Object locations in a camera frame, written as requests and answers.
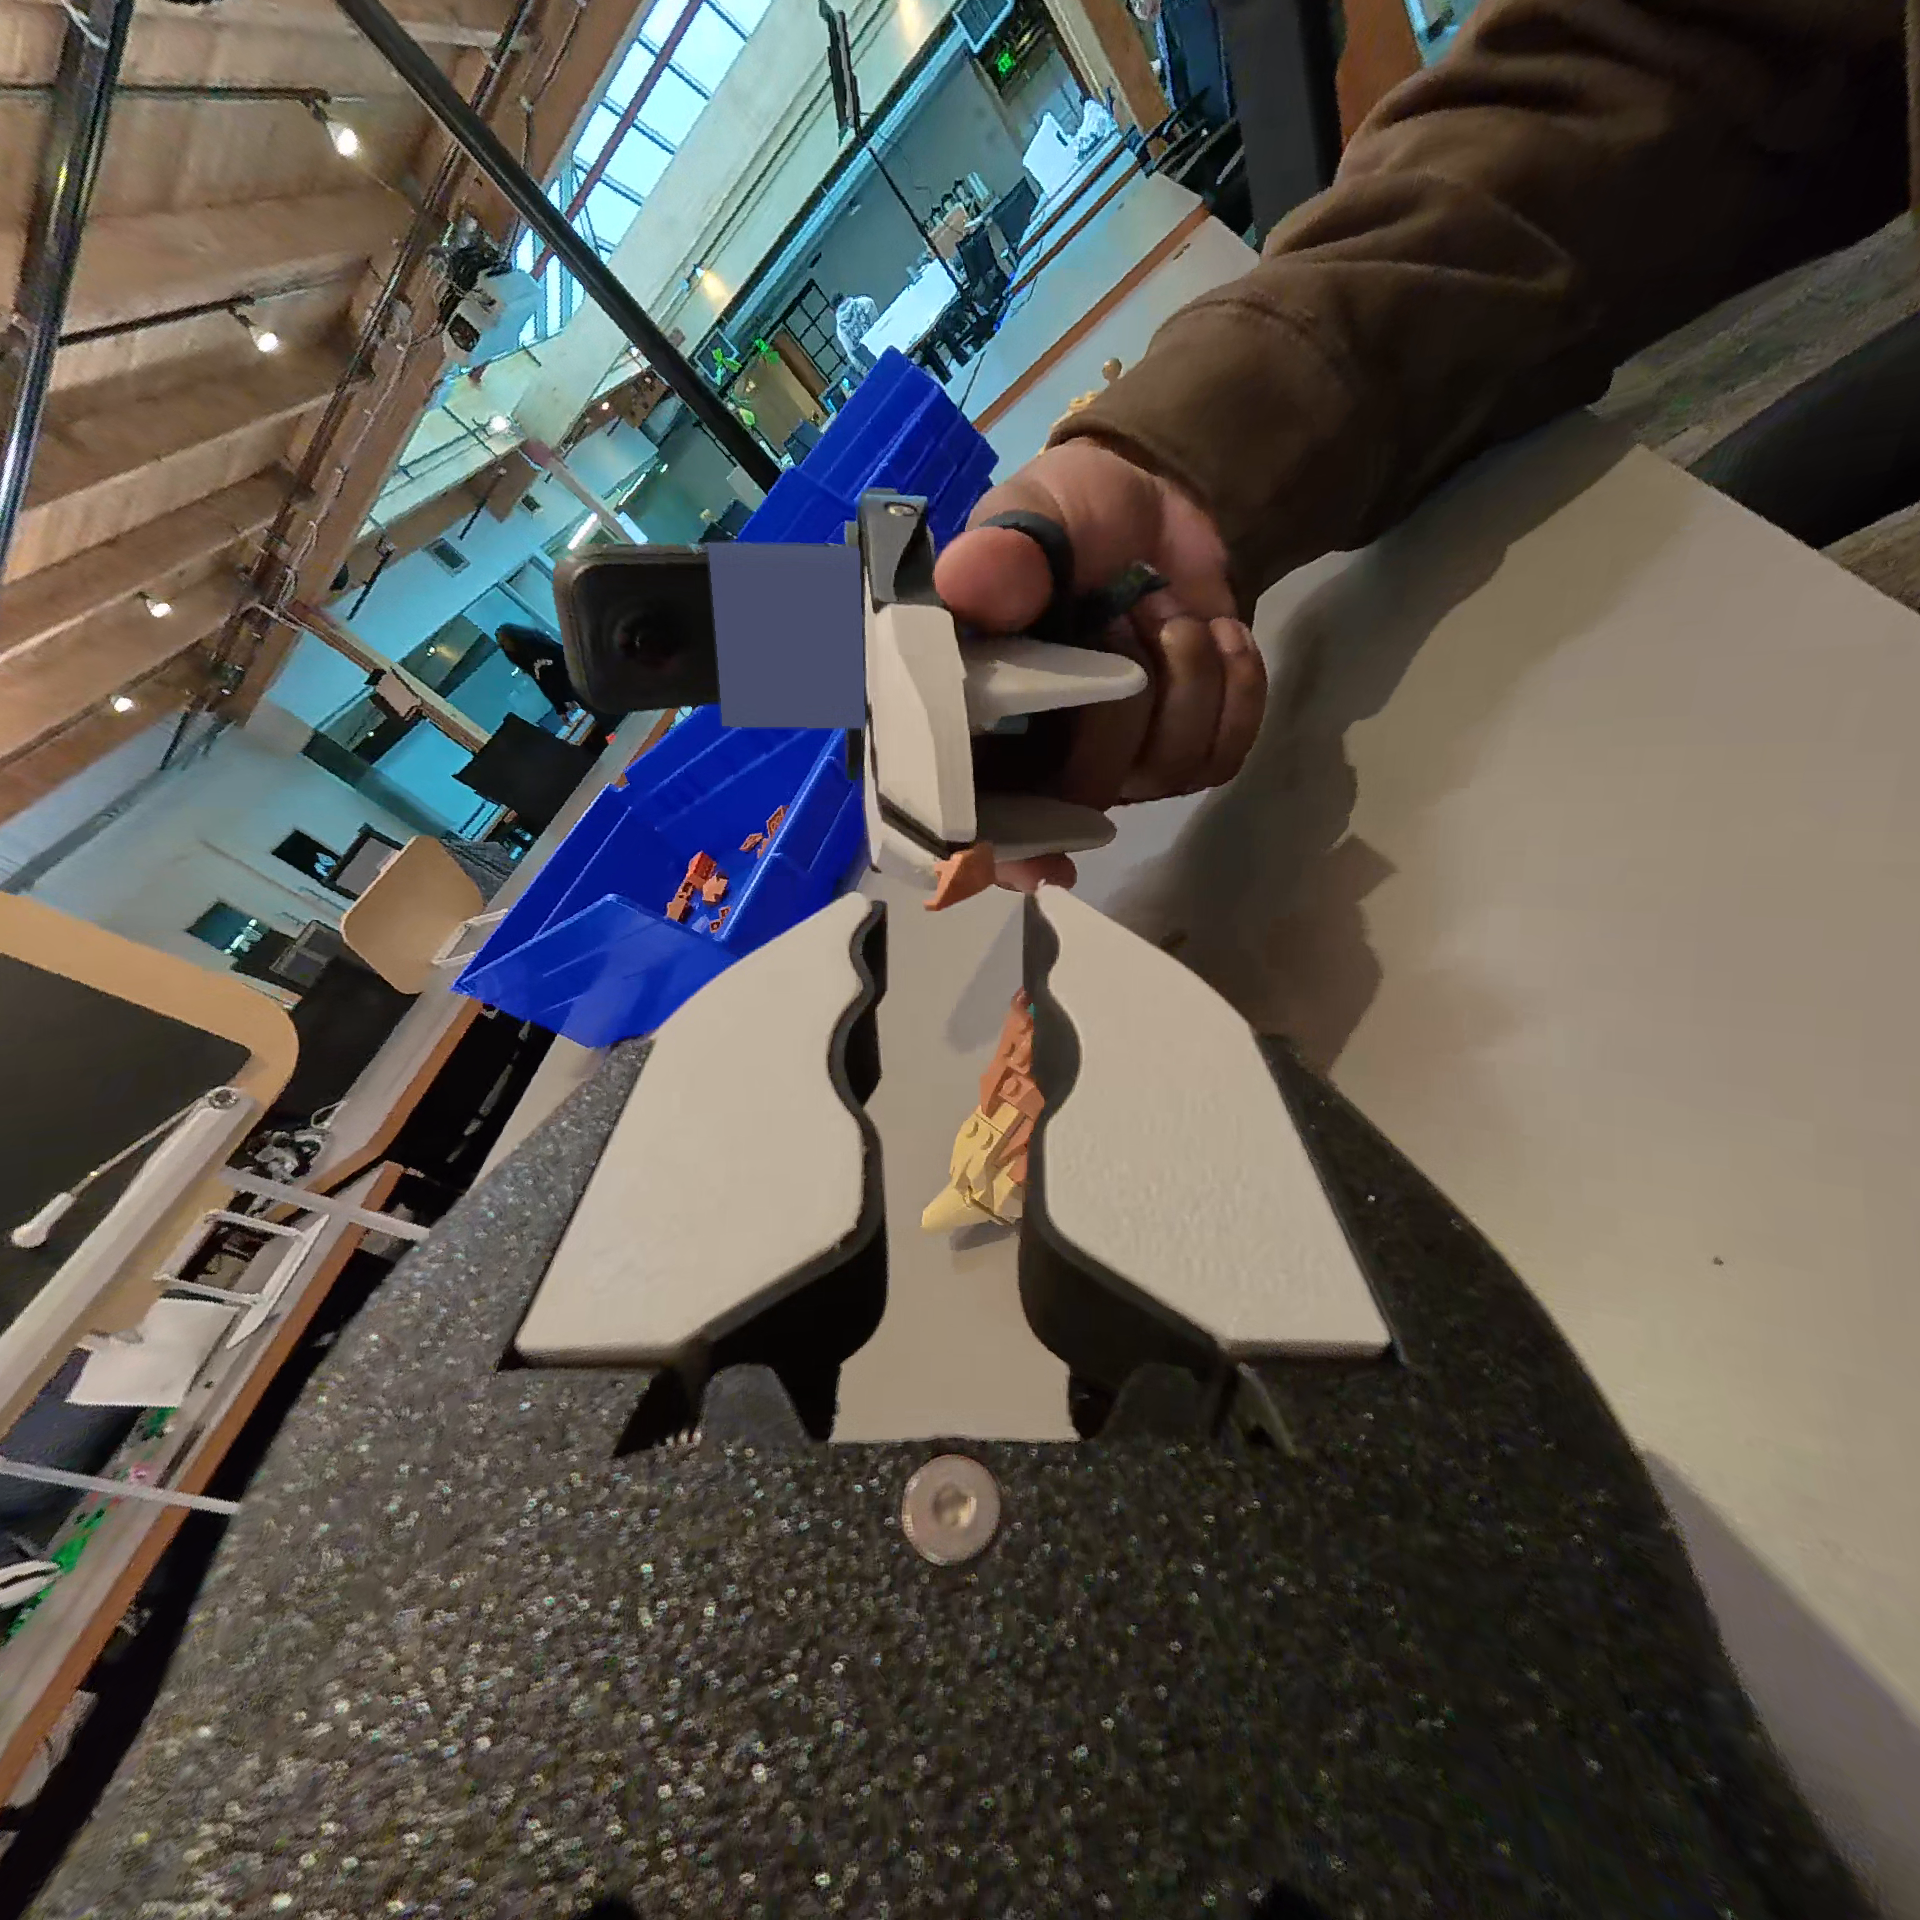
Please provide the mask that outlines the nested blue storage bins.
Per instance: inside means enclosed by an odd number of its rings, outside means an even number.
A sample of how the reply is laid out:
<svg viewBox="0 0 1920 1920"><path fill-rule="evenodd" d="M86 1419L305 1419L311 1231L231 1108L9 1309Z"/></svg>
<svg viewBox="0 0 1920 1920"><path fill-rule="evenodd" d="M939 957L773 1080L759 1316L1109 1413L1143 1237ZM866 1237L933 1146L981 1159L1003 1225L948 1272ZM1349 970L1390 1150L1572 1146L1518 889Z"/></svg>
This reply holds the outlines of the nested blue storage bins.
<svg viewBox="0 0 1920 1920"><path fill-rule="evenodd" d="M949 393L905 353L885 353L821 443L752 513L735 541L843 541L861 495L916 495L930 501L933 549L948 549L991 487L991 462L1000 453Z"/></svg>

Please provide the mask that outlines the tan chair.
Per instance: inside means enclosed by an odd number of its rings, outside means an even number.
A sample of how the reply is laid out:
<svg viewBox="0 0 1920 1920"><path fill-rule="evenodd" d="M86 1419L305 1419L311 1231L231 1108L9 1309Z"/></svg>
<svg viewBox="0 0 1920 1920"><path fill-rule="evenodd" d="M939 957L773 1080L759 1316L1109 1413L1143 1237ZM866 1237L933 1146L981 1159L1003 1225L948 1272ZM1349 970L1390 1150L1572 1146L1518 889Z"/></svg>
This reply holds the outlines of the tan chair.
<svg viewBox="0 0 1920 1920"><path fill-rule="evenodd" d="M462 860L421 834L360 889L337 940L369 975L414 997L482 910Z"/></svg>

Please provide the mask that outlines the grey desk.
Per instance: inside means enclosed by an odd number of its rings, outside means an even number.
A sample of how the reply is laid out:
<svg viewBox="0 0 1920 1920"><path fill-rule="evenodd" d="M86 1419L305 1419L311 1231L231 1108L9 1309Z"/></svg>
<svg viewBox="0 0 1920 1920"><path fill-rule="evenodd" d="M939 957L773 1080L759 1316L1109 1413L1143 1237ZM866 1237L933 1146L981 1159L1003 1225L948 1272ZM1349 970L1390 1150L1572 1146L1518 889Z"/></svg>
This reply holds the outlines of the grey desk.
<svg viewBox="0 0 1920 1920"><path fill-rule="evenodd" d="M1084 895L1532 1286L1809 1801L1912 1869L1912 614L1585 407L1283 576Z"/></svg>

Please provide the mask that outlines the blue storage bin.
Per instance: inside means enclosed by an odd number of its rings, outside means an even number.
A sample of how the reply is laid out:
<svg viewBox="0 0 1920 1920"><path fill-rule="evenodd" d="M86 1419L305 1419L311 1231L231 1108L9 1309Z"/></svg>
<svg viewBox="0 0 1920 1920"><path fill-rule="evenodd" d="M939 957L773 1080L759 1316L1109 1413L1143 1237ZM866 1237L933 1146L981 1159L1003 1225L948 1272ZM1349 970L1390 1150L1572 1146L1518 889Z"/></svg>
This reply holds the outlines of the blue storage bin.
<svg viewBox="0 0 1920 1920"><path fill-rule="evenodd" d="M672 926L658 910L683 860L706 847L732 865L780 801L790 806L780 844L728 933ZM735 957L824 910L861 860L843 733L741 733L717 705L689 705L625 765L625 784L581 806L450 989L575 1045L634 1039Z"/></svg>

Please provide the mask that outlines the pile of brown bricks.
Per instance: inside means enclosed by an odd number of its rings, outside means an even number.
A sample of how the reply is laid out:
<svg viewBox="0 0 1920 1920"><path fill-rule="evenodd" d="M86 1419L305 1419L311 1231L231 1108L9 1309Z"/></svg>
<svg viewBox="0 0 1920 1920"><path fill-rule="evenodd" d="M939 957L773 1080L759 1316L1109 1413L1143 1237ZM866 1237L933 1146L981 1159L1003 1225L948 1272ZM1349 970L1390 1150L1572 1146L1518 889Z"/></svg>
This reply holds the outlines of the pile of brown bricks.
<svg viewBox="0 0 1920 1920"><path fill-rule="evenodd" d="M741 906L755 865L773 854L788 801L735 844L735 860L728 865L717 854L694 847L683 860L681 889L666 895L666 921L717 940L732 910Z"/></svg>

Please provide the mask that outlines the wood-edged table with black top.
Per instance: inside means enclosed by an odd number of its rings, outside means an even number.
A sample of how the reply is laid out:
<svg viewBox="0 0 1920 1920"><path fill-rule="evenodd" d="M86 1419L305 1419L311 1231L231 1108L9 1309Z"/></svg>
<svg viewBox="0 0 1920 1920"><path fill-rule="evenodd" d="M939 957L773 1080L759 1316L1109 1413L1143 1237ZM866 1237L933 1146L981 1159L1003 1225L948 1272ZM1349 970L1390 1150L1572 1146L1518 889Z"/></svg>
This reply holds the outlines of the wood-edged table with black top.
<svg viewBox="0 0 1920 1920"><path fill-rule="evenodd" d="M9 1407L130 1329L163 1262L300 1072L294 1008L238 975L0 895Z"/></svg>

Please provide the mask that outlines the black monitor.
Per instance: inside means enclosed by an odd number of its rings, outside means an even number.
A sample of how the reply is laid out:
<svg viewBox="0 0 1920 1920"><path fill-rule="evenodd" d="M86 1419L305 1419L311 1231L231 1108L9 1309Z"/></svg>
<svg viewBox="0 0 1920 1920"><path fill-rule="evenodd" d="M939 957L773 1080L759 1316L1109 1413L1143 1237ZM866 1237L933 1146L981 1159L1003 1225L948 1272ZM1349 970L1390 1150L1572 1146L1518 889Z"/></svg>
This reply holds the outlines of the black monitor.
<svg viewBox="0 0 1920 1920"><path fill-rule="evenodd" d="M522 834L545 834L587 765L597 745L568 745L562 733L508 715L450 776L482 801L517 816Z"/></svg>

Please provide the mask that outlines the black metal pole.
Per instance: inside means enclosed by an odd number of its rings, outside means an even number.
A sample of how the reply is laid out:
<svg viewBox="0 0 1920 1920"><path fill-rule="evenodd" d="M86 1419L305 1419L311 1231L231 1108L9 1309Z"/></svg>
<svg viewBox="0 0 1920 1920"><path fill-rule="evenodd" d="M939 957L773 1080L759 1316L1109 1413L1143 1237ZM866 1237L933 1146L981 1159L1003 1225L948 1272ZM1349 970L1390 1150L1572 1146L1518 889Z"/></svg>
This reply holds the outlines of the black metal pole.
<svg viewBox="0 0 1920 1920"><path fill-rule="evenodd" d="M575 273L587 300L640 353L640 361L689 405L711 443L773 495L780 460L706 393L694 361L652 325L633 285L587 249L587 239L545 203L543 179L496 138L496 127L438 79L427 46L382 7L337 0L399 82L432 110L432 127L482 167L482 179L543 233L543 243Z"/></svg>

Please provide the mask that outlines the person's right forearm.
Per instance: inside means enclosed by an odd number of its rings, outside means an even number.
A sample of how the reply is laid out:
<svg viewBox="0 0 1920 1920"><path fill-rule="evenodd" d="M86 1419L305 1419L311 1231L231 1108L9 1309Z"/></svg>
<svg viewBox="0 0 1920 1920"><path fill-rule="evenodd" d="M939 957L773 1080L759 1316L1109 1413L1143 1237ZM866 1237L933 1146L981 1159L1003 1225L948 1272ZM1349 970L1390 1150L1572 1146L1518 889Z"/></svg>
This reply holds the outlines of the person's right forearm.
<svg viewBox="0 0 1920 1920"><path fill-rule="evenodd" d="M1057 443L1183 487L1258 594L1591 405L1653 341L1898 220L1906 101L1898 0L1478 7Z"/></svg>

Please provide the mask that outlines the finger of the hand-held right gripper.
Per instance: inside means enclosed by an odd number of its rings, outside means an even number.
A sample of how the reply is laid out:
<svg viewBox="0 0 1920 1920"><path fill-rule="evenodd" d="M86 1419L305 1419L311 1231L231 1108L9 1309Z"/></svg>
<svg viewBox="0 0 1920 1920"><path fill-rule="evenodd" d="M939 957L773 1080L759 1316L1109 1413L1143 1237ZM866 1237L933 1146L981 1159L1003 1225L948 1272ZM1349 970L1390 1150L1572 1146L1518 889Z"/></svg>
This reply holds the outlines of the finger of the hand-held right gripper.
<svg viewBox="0 0 1920 1920"><path fill-rule="evenodd" d="M861 799L866 865L933 895L948 865L948 840L899 816L885 799Z"/></svg>
<svg viewBox="0 0 1920 1920"><path fill-rule="evenodd" d="M948 604L866 614L866 828L876 844L977 844L977 736Z"/></svg>

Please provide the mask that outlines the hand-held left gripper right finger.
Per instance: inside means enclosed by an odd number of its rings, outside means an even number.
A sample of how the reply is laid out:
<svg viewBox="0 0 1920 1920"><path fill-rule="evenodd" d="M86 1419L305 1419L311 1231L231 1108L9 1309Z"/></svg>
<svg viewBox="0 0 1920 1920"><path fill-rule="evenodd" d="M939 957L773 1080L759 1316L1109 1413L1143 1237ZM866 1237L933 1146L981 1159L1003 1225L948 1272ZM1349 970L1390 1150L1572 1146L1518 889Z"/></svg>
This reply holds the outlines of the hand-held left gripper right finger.
<svg viewBox="0 0 1920 1920"><path fill-rule="evenodd" d="M1384 1357L1380 1294L1236 1007L1066 885L1023 910L1035 1231L1227 1359Z"/></svg>

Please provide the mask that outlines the person's right hand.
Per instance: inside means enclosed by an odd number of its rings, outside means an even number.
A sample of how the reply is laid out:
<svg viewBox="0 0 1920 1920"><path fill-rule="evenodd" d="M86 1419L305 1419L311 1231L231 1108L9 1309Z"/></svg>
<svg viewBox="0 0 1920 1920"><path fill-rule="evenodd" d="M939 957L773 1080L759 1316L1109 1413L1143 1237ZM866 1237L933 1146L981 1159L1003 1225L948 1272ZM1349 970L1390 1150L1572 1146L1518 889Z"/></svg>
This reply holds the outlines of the person's right hand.
<svg viewBox="0 0 1920 1920"><path fill-rule="evenodd" d="M1111 816L1236 776L1258 736L1269 661L1236 604L1216 519L1109 437L1066 437L991 487L939 554L933 591L964 632L1035 635L1054 604L1148 567L1101 643L1148 674L1128 700L1074 705L1054 799Z"/></svg>

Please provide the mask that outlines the brown and tan brick assembly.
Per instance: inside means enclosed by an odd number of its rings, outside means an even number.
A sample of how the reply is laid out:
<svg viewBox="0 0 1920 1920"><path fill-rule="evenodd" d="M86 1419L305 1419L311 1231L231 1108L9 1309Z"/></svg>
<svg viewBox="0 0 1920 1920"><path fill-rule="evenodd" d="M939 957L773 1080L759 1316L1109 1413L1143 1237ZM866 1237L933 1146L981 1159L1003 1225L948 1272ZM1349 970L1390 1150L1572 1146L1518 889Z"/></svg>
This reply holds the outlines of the brown and tan brick assembly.
<svg viewBox="0 0 1920 1920"><path fill-rule="evenodd" d="M964 1120L948 1186L930 1203L924 1231L949 1237L968 1225L1023 1225L1028 1139L1044 1109L1035 1080L1035 1007L1012 997L991 1061L981 1072L977 1109Z"/></svg>

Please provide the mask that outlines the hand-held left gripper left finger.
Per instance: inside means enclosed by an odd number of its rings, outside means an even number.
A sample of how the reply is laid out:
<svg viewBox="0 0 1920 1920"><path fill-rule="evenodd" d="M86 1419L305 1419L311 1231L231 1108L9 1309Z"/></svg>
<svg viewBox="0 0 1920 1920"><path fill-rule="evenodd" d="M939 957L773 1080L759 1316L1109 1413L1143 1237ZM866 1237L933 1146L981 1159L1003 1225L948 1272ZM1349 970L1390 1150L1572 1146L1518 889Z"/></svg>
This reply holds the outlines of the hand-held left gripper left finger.
<svg viewBox="0 0 1920 1920"><path fill-rule="evenodd" d="M545 1364L672 1364L879 1237L876 1080L885 906L835 895L683 997L517 1324Z"/></svg>

